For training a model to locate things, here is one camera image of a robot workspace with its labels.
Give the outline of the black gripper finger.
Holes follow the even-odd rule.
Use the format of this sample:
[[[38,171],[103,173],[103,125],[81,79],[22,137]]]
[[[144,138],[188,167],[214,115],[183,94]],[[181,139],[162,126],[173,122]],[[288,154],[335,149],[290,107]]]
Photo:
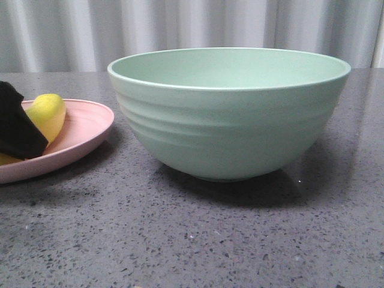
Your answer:
[[[1,152],[18,159],[43,154],[48,140],[22,107],[23,95],[8,82],[1,82]]]

